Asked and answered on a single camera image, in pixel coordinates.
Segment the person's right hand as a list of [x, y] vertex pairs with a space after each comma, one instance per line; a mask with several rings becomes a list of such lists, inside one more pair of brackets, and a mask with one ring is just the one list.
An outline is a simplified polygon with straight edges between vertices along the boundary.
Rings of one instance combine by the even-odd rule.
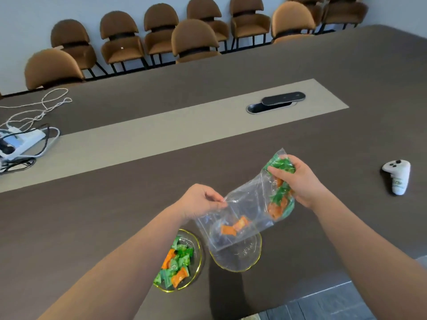
[[296, 171], [291, 174], [291, 182], [287, 182], [294, 191], [296, 200], [305, 207], [313, 210], [322, 196], [328, 191], [319, 181], [310, 167], [296, 156], [288, 156]]

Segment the person's left hand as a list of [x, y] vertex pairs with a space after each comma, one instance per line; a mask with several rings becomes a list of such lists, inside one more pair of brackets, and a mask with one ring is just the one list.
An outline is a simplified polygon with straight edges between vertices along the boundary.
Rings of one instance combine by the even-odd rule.
[[194, 184], [175, 202], [174, 207], [180, 216], [182, 224], [210, 212], [204, 211], [204, 189], [213, 188], [202, 184]]

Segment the clear plastic bag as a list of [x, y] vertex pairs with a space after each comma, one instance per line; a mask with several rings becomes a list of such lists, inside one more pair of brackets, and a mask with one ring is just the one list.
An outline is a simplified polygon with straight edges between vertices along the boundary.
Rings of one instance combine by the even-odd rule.
[[[209, 250], [220, 251], [277, 223], [266, 211], [269, 195], [272, 194], [272, 186], [270, 178], [263, 168], [252, 180], [225, 196], [228, 204], [226, 208], [211, 211], [196, 220]], [[237, 232], [236, 237], [221, 235], [221, 225], [233, 226], [242, 215], [251, 221], [249, 226], [245, 227], [243, 231]]]

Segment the person's left forearm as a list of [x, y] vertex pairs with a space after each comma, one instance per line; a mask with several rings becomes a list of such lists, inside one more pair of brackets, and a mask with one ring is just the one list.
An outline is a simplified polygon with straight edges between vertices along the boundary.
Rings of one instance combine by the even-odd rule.
[[37, 320], [132, 320], [186, 220], [175, 203], [83, 275]]

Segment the person's right forearm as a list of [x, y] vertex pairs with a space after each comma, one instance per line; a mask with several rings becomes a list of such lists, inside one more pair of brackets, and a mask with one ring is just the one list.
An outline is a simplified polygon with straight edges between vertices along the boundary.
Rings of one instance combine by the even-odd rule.
[[311, 208], [378, 320], [427, 320], [427, 269], [358, 218], [329, 191]]

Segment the bunch of green orange candies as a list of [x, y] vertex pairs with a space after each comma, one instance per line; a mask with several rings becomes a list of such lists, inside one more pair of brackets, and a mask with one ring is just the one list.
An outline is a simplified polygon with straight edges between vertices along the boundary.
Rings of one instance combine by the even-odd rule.
[[291, 174], [295, 173], [296, 168], [283, 148], [278, 150], [263, 168], [268, 174], [272, 186], [272, 194], [269, 195], [266, 211], [274, 222], [279, 222], [291, 214], [295, 206], [295, 199], [289, 184], [268, 172], [269, 166]]

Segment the gold rimmed glass plate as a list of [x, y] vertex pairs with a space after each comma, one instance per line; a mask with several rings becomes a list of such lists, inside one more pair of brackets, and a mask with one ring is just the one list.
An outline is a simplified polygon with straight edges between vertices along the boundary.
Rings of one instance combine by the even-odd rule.
[[255, 235], [220, 251], [209, 251], [217, 266], [232, 273], [243, 273], [253, 267], [262, 253], [262, 236]]
[[192, 284], [201, 272], [202, 246], [190, 231], [179, 229], [153, 280], [153, 286], [166, 293], [182, 290]]

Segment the recessed table socket box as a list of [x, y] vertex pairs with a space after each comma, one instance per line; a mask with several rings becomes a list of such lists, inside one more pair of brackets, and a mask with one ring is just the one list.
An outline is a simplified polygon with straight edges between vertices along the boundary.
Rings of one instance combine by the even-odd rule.
[[282, 108], [295, 106], [298, 102], [285, 102], [274, 105], [265, 105], [263, 103], [251, 104], [246, 107], [246, 111], [249, 114], [261, 114], [264, 112], [270, 112], [274, 110], [279, 110]]

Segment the black table socket lid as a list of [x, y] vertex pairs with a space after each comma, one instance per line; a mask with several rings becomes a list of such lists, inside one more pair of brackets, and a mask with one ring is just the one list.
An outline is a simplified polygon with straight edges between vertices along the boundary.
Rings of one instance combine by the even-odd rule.
[[262, 98], [260, 103], [264, 106], [279, 106], [287, 103], [300, 102], [306, 99], [303, 92], [289, 92], [275, 96], [267, 96]]

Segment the heap of wrapped candies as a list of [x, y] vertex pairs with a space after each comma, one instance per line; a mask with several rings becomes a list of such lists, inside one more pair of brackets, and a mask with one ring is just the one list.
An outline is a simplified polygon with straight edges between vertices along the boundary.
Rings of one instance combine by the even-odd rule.
[[165, 291], [183, 287], [184, 281], [191, 277], [190, 266], [193, 262], [193, 244], [182, 236], [176, 236], [153, 285]]

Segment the white handheld controller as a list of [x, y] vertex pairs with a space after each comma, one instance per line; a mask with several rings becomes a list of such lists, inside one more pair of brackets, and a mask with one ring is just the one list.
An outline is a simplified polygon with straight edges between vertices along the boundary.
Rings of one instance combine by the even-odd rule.
[[407, 160], [393, 160], [382, 166], [382, 171], [390, 174], [392, 192], [395, 195], [404, 195], [409, 183], [411, 164]]

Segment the row of brown chairs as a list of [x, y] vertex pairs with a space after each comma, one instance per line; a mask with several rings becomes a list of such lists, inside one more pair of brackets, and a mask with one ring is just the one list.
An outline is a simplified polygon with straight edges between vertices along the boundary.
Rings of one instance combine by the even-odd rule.
[[[345, 28], [348, 24], [355, 27], [363, 22], [368, 12], [368, 6], [361, 0], [289, 0], [292, 6], [297, 2], [305, 6], [303, 13], [298, 19], [302, 23], [296, 25], [296, 19], [291, 19], [287, 15], [294, 28], [314, 32], [317, 26], [321, 26], [318, 33], [322, 33], [326, 25], [343, 24]], [[224, 44], [224, 51], [227, 52], [227, 41], [230, 35], [233, 37], [232, 47], [239, 48], [239, 40], [251, 37], [255, 42], [255, 37], [263, 36], [263, 43], [266, 42], [267, 33], [271, 32], [272, 41], [284, 39], [285, 26], [291, 28], [290, 24], [285, 24], [284, 10], [277, 10], [272, 19], [262, 13], [264, 11], [263, 0], [230, 0], [229, 13], [231, 16], [230, 25], [221, 18], [222, 13], [215, 0], [189, 0], [186, 6], [186, 19], [200, 20], [210, 26], [209, 31], [215, 35], [215, 40], [211, 47], [216, 46], [218, 52], [219, 43]], [[114, 73], [115, 64], [120, 63], [126, 71], [124, 62], [140, 59], [143, 67], [148, 69], [144, 55], [151, 57], [152, 65], [155, 66], [154, 56], [158, 55], [162, 64], [162, 55], [173, 53], [177, 42], [174, 41], [173, 31], [180, 23], [179, 16], [175, 9], [167, 3], [152, 4], [144, 14], [143, 28], [146, 32], [144, 39], [139, 36], [136, 22], [126, 12], [114, 10], [105, 14], [99, 23], [99, 33], [102, 40], [101, 53], [105, 63], [109, 64]], [[25, 70], [25, 83], [28, 90], [41, 87], [48, 87], [48, 84], [65, 84], [66, 79], [84, 80], [83, 71], [87, 70], [92, 77], [95, 77], [92, 68], [96, 65], [107, 72], [97, 62], [97, 55], [91, 44], [90, 36], [83, 24], [74, 19], [64, 19], [55, 23], [50, 32], [50, 44], [52, 48], [59, 48], [67, 53], [64, 56], [66, 68], [60, 69], [59, 64], [51, 64], [50, 73], [43, 67], [44, 60], [40, 60], [38, 65], [41, 69], [36, 70], [36, 59], [28, 60]]]

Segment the white power strip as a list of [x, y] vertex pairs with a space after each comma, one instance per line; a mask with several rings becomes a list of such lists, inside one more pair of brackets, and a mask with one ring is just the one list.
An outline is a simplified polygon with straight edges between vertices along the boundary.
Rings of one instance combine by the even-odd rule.
[[13, 161], [21, 158], [38, 158], [43, 155], [45, 149], [38, 154], [25, 155], [25, 153], [45, 138], [45, 132], [39, 129], [27, 132], [21, 132], [17, 128], [12, 131], [0, 129], [0, 159]]

